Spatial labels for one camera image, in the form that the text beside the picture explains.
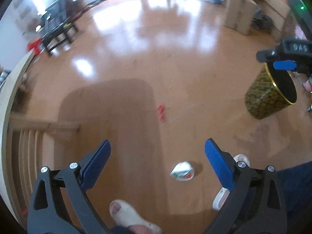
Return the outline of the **person's right hand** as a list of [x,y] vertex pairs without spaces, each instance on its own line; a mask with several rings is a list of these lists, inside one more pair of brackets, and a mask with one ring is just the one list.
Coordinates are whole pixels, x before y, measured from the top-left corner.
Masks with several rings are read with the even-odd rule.
[[312,77],[309,77],[304,83],[304,88],[306,92],[312,93]]

